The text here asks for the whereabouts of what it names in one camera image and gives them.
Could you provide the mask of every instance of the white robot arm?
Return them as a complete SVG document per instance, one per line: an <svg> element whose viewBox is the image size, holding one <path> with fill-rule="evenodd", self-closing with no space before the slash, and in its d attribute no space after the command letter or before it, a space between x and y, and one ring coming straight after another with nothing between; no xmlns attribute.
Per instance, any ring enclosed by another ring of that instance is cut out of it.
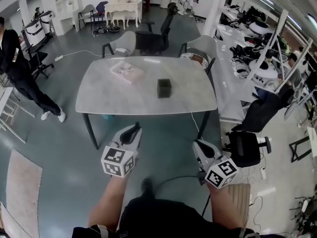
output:
<svg viewBox="0 0 317 238"><path fill-rule="evenodd" d="M135 166L142 137L139 122L118 131L101 158L104 172L109 175L125 177Z"/></svg>

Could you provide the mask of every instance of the chair armrest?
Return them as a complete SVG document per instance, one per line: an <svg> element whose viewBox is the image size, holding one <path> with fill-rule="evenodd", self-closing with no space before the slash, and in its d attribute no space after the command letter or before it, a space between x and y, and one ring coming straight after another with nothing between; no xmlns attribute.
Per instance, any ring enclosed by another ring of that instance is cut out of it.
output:
<svg viewBox="0 0 317 238"><path fill-rule="evenodd" d="M141 34L141 35L150 35L153 34L152 32L149 31L135 31L136 34Z"/></svg>
<svg viewBox="0 0 317 238"><path fill-rule="evenodd" d="M178 57L180 57L182 55L183 48L185 48L185 53L186 53L187 52L187 42L183 43L182 46L180 47Z"/></svg>
<svg viewBox="0 0 317 238"><path fill-rule="evenodd" d="M153 32L153 31L152 31L152 25L155 24L153 21L142 20L142 21L141 21L141 24L147 24L149 31L150 31L150 32Z"/></svg>
<svg viewBox="0 0 317 238"><path fill-rule="evenodd" d="M113 49L112 49L112 47L111 47L111 44L110 44L110 43L107 43L107 44L104 44L104 45L103 45L103 58L105 58L105 49L106 49L106 47L109 48L110 53L114 56L114 52L113 52Z"/></svg>

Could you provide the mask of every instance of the table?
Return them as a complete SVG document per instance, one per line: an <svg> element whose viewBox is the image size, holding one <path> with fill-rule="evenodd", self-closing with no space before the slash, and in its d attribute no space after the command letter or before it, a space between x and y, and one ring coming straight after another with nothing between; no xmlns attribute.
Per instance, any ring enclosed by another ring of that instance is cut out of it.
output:
<svg viewBox="0 0 317 238"><path fill-rule="evenodd" d="M306 137L304 137L296 142L293 142L289 145L289 147L291 148L292 153L293 153L291 162L300 161L301 159L303 159L304 157L306 157L310 153L313 154L313 157L317 156L317 134L316 134L316 131L314 128L307 127L307 132L308 132L308 136L306 136ZM311 144L310 150L306 151L302 155L298 155L297 146L308 141L308 140L310 141L310 144Z"/></svg>
<svg viewBox="0 0 317 238"><path fill-rule="evenodd" d="M106 18L106 25L108 25L108 12L114 12L114 11L134 11L135 12L135 26L139 27L138 21L140 22L139 15L139 7L141 6L140 2L129 2L129 3L107 3L105 4L105 18Z"/></svg>
<svg viewBox="0 0 317 238"><path fill-rule="evenodd" d="M109 68L119 62L136 66L144 72L134 84L128 84ZM158 99L158 79L169 78L172 95ZM205 112L198 134L204 132L217 102L211 82L197 61L166 57L127 57L97 60L91 63L80 84L76 111L82 113L90 138L98 149L88 114L166 115Z"/></svg>
<svg viewBox="0 0 317 238"><path fill-rule="evenodd" d="M0 94L0 116L2 114L7 115L8 118L13 118L16 114L16 111L18 108L20 108L21 110L23 110L24 112L26 112L27 114L29 114L30 116L32 116L33 118L35 117L35 115L33 115L32 113L30 113L29 111L27 111L24 107L20 106L19 104L17 104L14 100L10 99L10 95L13 91L13 87L5 87L5 88L0 88L0 91L2 92L2 94ZM7 102L11 101L15 107L11 107ZM4 108L8 107L9 109L11 109L11 113L7 113ZM7 124L7 119L4 120L3 118L0 117L0 128L6 130L6 128L8 130L10 130L18 139L20 139L24 144L26 143L24 139L22 139L13 129L12 127Z"/></svg>

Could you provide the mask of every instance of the white stool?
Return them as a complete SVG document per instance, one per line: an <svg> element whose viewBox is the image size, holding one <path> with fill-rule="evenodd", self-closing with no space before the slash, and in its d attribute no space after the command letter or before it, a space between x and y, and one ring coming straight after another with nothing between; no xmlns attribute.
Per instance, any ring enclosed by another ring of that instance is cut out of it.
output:
<svg viewBox="0 0 317 238"><path fill-rule="evenodd" d="M125 30L125 13L123 11L114 11L112 13L112 19L111 22L113 25L115 25L114 21L117 21L117 25L119 25L119 20L122 20L123 22L123 29Z"/></svg>

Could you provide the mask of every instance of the forearm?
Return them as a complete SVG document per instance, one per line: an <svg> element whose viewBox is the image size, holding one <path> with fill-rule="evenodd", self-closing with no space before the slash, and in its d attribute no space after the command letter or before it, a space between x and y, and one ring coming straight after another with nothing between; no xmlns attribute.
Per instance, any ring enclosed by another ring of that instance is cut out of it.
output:
<svg viewBox="0 0 317 238"><path fill-rule="evenodd" d="M209 189L211 193L212 221L228 229L242 228L244 223L242 223L241 216L233 204L228 191L226 189L217 190L214 187L209 187Z"/></svg>
<svg viewBox="0 0 317 238"><path fill-rule="evenodd" d="M128 177L113 176L98 204L89 215L88 226L104 225L115 232L119 223Z"/></svg>

